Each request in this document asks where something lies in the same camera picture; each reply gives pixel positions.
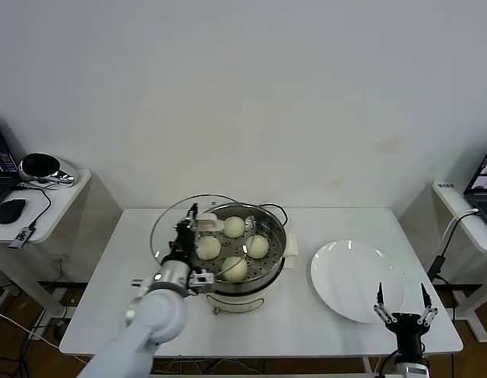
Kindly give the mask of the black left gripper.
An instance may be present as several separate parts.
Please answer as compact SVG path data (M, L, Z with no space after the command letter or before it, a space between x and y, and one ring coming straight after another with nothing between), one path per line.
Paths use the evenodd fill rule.
M176 226L176 239L171 241L171 255L175 260L191 262L196 257L198 203L195 202L187 213L187 220L181 220Z

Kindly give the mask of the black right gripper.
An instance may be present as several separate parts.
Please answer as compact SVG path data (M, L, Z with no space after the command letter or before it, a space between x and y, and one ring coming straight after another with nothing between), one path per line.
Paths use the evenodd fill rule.
M429 331L429 325L437 316L438 309L432 306L431 297L423 283L421 291L425 308L421 316L415 313L391 313L385 307L382 283L378 285L374 311L386 328L396 336L399 354L421 354L421 337Z

